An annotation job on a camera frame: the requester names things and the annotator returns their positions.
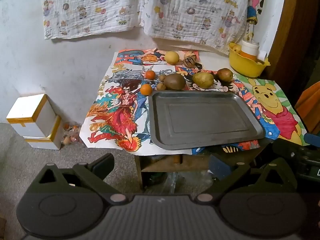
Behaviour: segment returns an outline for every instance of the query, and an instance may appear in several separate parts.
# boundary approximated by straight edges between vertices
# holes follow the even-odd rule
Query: yellow plastic bowl
[[[266,66],[270,66],[268,58],[264,62],[264,64],[257,63],[252,59],[242,57],[240,54],[233,51],[233,47],[236,44],[233,42],[229,43],[229,62],[231,67],[234,68],[235,71],[239,72],[241,75],[247,77],[258,77],[261,75],[262,71]]]

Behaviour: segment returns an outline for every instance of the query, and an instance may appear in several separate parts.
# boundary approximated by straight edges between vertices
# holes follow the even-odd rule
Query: gray carpet
[[[78,162],[92,162],[105,153],[115,157],[115,168],[106,182],[121,192],[140,192],[134,156],[115,149],[88,149],[71,144],[59,151],[34,149],[9,124],[0,123],[0,215],[7,219],[5,238],[19,240],[24,233],[17,221],[15,207],[38,172],[46,163],[59,168],[71,168]],[[205,190],[208,184],[187,180],[177,182],[177,193],[193,196]]]

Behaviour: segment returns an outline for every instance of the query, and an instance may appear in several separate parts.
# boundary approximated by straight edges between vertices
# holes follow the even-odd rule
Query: white box
[[[46,94],[18,98],[7,115],[19,135],[32,137],[47,137],[55,118]]]
[[[62,121],[61,117],[57,115],[48,137],[24,137],[24,139],[33,148],[59,150],[61,147],[62,136]]]

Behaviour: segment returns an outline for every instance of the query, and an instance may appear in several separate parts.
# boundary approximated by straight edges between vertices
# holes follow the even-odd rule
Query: screw
[[[197,199],[201,202],[209,202],[213,199],[213,196],[211,196],[210,194],[208,193],[203,193],[203,194],[199,194],[197,196]]]
[[[110,199],[113,202],[122,202],[122,201],[125,201],[125,195],[123,195],[123,194],[113,194],[113,195],[111,195]]]

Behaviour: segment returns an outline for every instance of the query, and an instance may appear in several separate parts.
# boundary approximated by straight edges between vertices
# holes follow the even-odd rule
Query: metal tray
[[[217,91],[155,91],[149,96],[150,135],[166,150],[264,138],[265,131],[238,95]]]

